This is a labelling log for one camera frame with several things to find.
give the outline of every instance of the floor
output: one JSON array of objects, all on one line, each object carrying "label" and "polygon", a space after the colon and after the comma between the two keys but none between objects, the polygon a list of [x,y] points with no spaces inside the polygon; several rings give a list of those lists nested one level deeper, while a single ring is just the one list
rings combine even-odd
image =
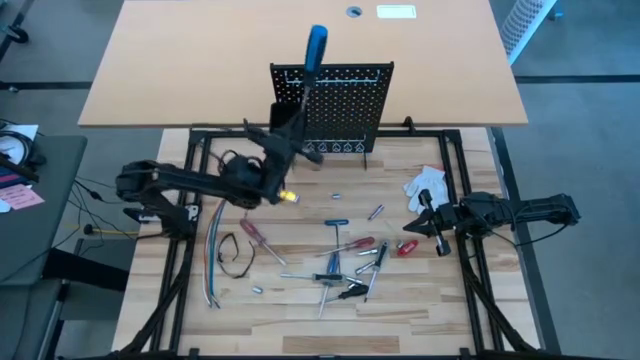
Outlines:
[{"label": "floor", "polygon": [[[24,0],[10,0],[0,23]],[[513,0],[491,0],[498,24]],[[516,75],[640,73],[640,2],[560,0],[565,17],[545,22],[513,66]],[[91,81],[121,0],[35,0],[23,27],[27,45],[12,45],[0,63],[3,81]],[[579,226],[534,245],[562,350],[567,354],[637,357],[640,324],[639,225],[632,214],[640,163],[634,140],[640,123],[640,84],[521,85],[530,125],[504,130],[522,198],[565,192],[582,214]],[[0,92],[0,118],[37,123],[48,135],[89,139],[79,175],[113,183],[120,167],[154,158],[157,129],[87,130],[76,122],[87,90]],[[93,186],[115,200],[111,189]],[[123,231],[135,231],[119,205],[90,202]],[[76,225],[67,209],[59,231]],[[84,225],[90,219],[83,218]],[[544,225],[530,228],[546,234]],[[58,355],[101,355],[115,320],[65,325]]]}]

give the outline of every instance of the pegboard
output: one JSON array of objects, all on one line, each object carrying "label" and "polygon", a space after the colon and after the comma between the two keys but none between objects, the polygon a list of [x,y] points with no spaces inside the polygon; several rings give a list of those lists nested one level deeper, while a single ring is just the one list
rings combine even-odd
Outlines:
[{"label": "pegboard", "polygon": [[[373,151],[393,75],[388,64],[322,65],[307,103],[305,147],[325,153]],[[303,65],[271,64],[276,102],[302,101]]]}]

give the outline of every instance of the desk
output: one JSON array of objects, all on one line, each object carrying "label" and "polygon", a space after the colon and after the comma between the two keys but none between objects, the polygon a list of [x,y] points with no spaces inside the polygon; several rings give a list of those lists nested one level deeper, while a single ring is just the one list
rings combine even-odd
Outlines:
[{"label": "desk", "polygon": [[[500,193],[500,184],[482,128],[461,130],[464,153],[474,191]],[[158,160],[182,166],[187,148],[187,130],[165,130]],[[231,148],[245,155],[260,155],[260,149],[243,139],[214,139],[212,150]],[[379,138],[368,156],[369,169],[355,155],[327,156],[320,171],[300,160],[287,177],[287,188],[301,196],[298,205],[261,206],[249,218],[289,261],[286,270],[258,248],[250,274],[232,280],[216,268],[216,295],[221,310],[207,307],[202,296],[202,247],[208,219],[220,201],[204,198],[196,241],[196,256],[188,289],[180,354],[191,347],[202,355],[223,354],[457,354],[459,348],[473,348],[460,265],[452,234],[446,234],[452,254],[439,258],[435,241],[403,232],[401,227],[416,218],[407,210],[402,185],[416,176],[423,164],[442,166],[438,142],[429,138]],[[452,159],[453,173],[458,178]],[[215,169],[215,161],[209,164]],[[342,199],[331,199],[332,193]],[[385,210],[372,222],[371,211],[379,204]],[[241,246],[238,262],[246,264],[247,236],[238,225],[244,211],[227,205],[219,236],[234,232]],[[392,256],[383,265],[373,298],[329,303],[322,320],[317,320],[320,285],[305,280],[281,279],[279,273],[323,271],[326,258],[313,254],[335,246],[334,230],[323,225],[329,218],[348,218],[341,228],[341,241],[374,236],[376,239],[418,239],[420,245],[409,258]],[[158,225],[145,225],[143,233],[157,233]],[[510,236],[507,228],[499,230]],[[518,256],[504,240],[484,240],[496,303],[523,338],[538,346]],[[149,239],[137,245],[113,348],[126,345],[156,306],[167,239]],[[366,262],[344,253],[343,272]],[[370,274],[362,275],[369,281]],[[252,293],[253,285],[264,289]],[[171,323],[173,311],[167,313]],[[488,331],[486,319],[483,329]],[[170,325],[165,325],[161,348],[168,345]],[[484,334],[489,344],[488,333]]]},{"label": "desk", "polygon": [[[33,190],[44,203],[0,214],[2,242],[0,279],[35,255],[51,248],[78,172],[87,139],[81,136],[39,136],[36,147],[47,163],[38,168],[40,182]],[[2,285],[31,285],[40,279],[47,256],[41,256]]]},{"label": "desk", "polygon": [[395,63],[383,126],[527,123],[486,0],[152,0],[124,2],[79,124],[266,124],[269,64],[302,63],[312,24],[329,30],[325,64]]}]

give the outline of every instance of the red handle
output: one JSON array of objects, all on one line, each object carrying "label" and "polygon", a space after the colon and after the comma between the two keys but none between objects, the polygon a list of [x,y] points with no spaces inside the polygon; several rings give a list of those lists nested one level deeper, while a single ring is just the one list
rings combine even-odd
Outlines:
[{"label": "red handle", "polygon": [[249,235],[251,236],[255,241],[257,241],[258,243],[262,243],[267,241],[267,239],[264,238],[264,236],[262,236],[262,234],[260,234],[260,232],[258,231],[258,229],[255,227],[255,225],[253,225],[251,222],[249,222],[249,220],[247,219],[241,219],[240,220],[240,226],[242,227],[242,229]]},{"label": "red handle", "polygon": [[356,249],[356,248],[369,247],[370,245],[373,245],[374,242],[376,242],[376,239],[374,239],[371,236],[368,236],[366,238],[358,239],[356,241],[349,243],[349,248]]},{"label": "red handle", "polygon": [[398,256],[409,255],[409,253],[415,250],[415,248],[417,247],[418,247],[418,240],[411,240],[408,243],[402,245],[400,249],[398,249]]}]

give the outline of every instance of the wooden workbench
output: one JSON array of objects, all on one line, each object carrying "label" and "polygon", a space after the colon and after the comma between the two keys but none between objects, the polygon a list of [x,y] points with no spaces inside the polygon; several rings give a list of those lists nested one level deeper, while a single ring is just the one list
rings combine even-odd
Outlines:
[{"label": "wooden workbench", "polygon": [[[465,156],[474,191],[500,193],[487,133],[482,128],[462,129]],[[187,148],[187,130],[165,130],[158,160],[181,166]],[[259,148],[239,139],[214,140],[217,153],[231,148],[245,155],[261,155]],[[454,172],[457,172],[455,160]],[[261,206],[248,214],[273,247],[289,262],[280,266],[262,248],[247,278],[232,280],[215,269],[215,290],[222,309],[210,309],[202,295],[203,240],[217,198],[204,198],[196,256],[192,267],[183,322],[180,353],[199,347],[200,354],[457,354],[459,348],[473,348],[457,249],[452,234],[445,233],[453,253],[439,258],[435,241],[401,230],[416,218],[407,210],[408,198],[402,185],[420,173],[423,165],[441,167],[436,139],[380,138],[369,156],[369,169],[362,168],[356,155],[328,156],[320,171],[304,159],[287,177],[287,188],[301,196],[298,205]],[[215,161],[209,169],[215,169]],[[333,200],[332,193],[342,199]],[[368,215],[379,204],[385,210],[372,222]],[[238,225],[244,211],[227,205],[218,239],[234,232],[240,244],[236,267],[246,265],[248,237]],[[407,258],[393,254],[382,267],[373,298],[329,303],[322,320],[317,319],[321,285],[307,280],[281,279],[281,272],[322,272],[327,258],[314,253],[335,245],[334,230],[325,219],[348,218],[341,242],[365,236],[381,239],[418,239],[420,245]],[[143,233],[158,232],[157,225],[144,226]],[[510,236],[508,229],[499,231]],[[114,349],[126,345],[155,308],[167,253],[166,239],[141,240],[136,248],[127,285]],[[512,246],[498,238],[485,239],[487,261],[498,306],[524,339],[537,346],[538,340],[518,257]],[[370,261],[343,253],[343,272]],[[370,272],[361,276],[367,282]],[[264,289],[262,295],[251,291]],[[340,290],[332,289],[330,295]],[[485,342],[490,347],[487,321]],[[170,324],[173,310],[168,312]],[[170,326],[165,326],[163,348],[168,345]]]},{"label": "wooden workbench", "polygon": [[[416,17],[380,18],[390,4]],[[151,0],[124,2],[79,124],[266,124],[269,64],[302,63],[312,24],[325,64],[394,62],[382,126],[527,123],[487,0]]]}]

